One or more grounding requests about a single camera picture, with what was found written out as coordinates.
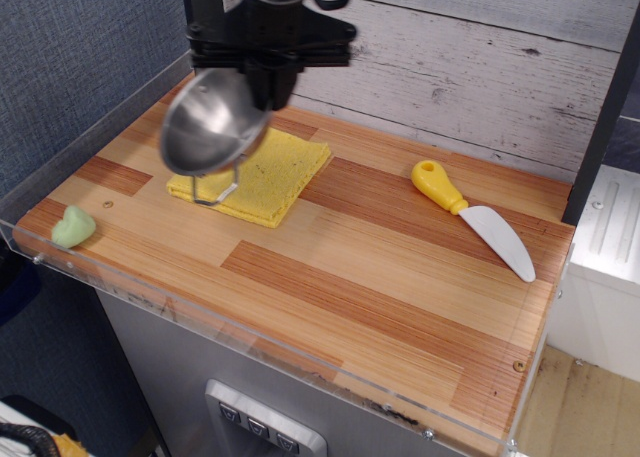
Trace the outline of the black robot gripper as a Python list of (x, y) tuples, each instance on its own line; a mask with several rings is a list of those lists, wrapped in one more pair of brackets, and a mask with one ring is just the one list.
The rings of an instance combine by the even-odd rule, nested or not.
[(232, 33), (242, 54), (257, 109), (281, 110), (307, 67), (345, 67), (351, 59), (354, 25), (330, 11), (349, 0), (240, 0), (224, 10), (234, 15)]

